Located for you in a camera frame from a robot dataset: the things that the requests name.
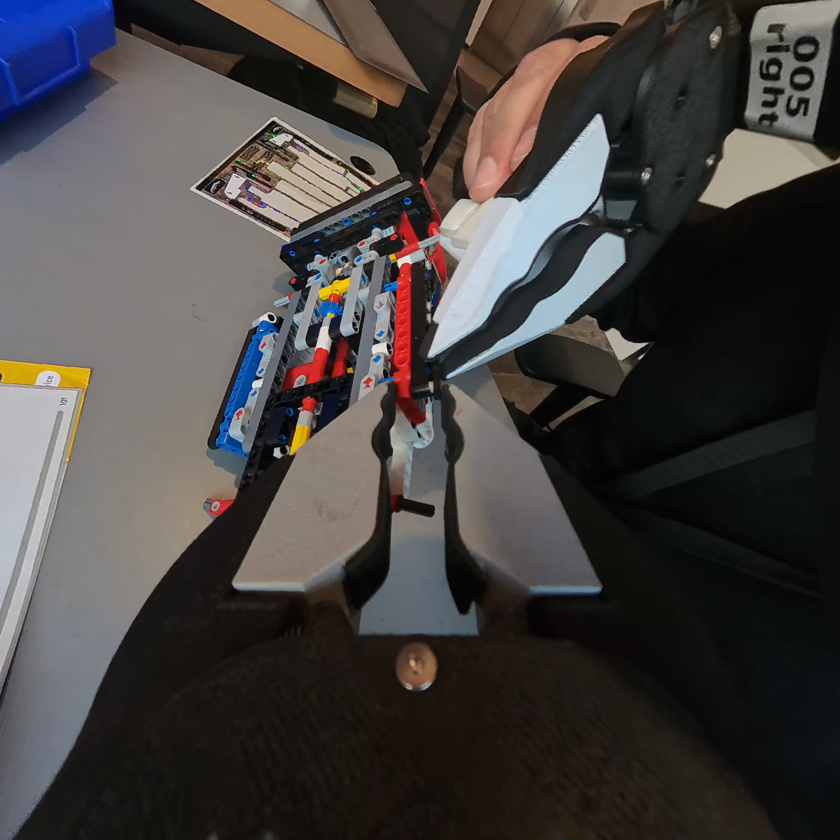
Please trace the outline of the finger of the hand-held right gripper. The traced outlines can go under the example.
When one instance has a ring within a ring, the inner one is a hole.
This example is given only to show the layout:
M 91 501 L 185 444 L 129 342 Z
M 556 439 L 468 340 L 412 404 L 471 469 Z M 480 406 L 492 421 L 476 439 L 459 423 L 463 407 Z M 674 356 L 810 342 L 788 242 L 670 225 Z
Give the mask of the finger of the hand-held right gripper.
M 563 326 L 624 263 L 624 236 L 601 228 L 573 228 L 538 275 L 504 290 L 483 323 L 438 355 L 442 380 Z
M 550 236 L 595 204 L 609 152 L 604 119 L 597 114 L 529 196 L 496 196 L 478 207 L 472 239 L 434 315 L 430 361 L 477 333 L 501 294 L 526 277 Z

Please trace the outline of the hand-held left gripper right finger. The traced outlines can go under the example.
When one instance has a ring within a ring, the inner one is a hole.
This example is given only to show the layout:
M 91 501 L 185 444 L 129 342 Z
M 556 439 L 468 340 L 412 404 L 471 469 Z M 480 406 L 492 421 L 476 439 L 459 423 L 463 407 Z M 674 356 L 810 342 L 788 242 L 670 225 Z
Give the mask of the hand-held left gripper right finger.
M 538 451 L 455 385 L 440 400 L 447 463 L 444 555 L 459 613 L 602 583 Z

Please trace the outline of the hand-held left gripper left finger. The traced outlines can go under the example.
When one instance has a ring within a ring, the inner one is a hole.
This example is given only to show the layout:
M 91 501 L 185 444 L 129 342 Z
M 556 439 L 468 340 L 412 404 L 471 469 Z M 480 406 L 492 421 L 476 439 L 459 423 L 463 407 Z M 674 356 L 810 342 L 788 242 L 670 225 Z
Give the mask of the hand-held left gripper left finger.
M 233 580 L 237 592 L 362 608 L 390 568 L 395 389 L 378 385 L 290 457 Z

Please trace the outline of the toy brick race car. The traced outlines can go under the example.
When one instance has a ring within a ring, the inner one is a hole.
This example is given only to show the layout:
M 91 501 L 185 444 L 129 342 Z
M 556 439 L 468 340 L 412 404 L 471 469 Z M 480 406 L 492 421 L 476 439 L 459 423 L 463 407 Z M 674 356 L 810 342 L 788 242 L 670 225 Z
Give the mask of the toy brick race car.
M 434 438 L 422 344 L 447 281 L 441 222 L 425 179 L 402 173 L 292 232 L 290 290 L 252 322 L 207 439 L 245 461 L 238 488 L 393 386 L 392 509 L 434 514 L 409 492 L 413 455 Z

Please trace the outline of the person's right hand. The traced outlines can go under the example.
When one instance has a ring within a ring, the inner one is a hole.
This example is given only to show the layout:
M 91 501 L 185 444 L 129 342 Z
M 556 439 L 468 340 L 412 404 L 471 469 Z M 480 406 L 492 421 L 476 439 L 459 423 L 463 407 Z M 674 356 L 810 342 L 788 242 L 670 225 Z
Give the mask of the person's right hand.
M 522 58 L 512 76 L 476 114 L 465 150 L 463 173 L 469 198 L 483 203 L 497 194 L 531 152 L 554 83 L 572 62 L 607 40 L 559 38 Z

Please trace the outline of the holographic sticker sheet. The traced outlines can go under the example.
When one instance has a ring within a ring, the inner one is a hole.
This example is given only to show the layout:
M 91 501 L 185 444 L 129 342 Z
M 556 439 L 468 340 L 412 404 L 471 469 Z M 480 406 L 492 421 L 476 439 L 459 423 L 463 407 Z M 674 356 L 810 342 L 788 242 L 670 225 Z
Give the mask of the holographic sticker sheet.
M 191 191 L 287 243 L 302 224 L 377 185 L 363 170 L 272 118 Z

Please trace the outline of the building instruction booklet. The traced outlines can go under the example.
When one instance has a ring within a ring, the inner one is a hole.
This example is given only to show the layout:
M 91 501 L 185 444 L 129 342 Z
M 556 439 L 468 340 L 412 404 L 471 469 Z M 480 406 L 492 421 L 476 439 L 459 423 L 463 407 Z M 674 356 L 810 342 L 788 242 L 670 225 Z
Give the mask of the building instruction booklet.
M 91 370 L 1 362 L 1 687 L 14 660 Z

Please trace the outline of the wooden table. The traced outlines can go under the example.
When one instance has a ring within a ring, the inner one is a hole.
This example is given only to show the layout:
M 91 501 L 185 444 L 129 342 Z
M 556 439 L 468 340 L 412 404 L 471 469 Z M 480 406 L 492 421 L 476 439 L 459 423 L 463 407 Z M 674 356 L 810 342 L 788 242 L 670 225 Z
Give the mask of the wooden table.
M 397 107 L 408 87 L 427 92 L 372 2 L 200 4 L 369 98 Z

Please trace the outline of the blue plastic bin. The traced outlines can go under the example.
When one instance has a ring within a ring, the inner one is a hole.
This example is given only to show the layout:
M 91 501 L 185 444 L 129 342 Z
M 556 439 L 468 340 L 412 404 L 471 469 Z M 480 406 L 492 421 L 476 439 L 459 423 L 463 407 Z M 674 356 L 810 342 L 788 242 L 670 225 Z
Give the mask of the blue plastic bin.
M 116 42 L 111 1 L 2 1 L 1 120 L 86 73 Z

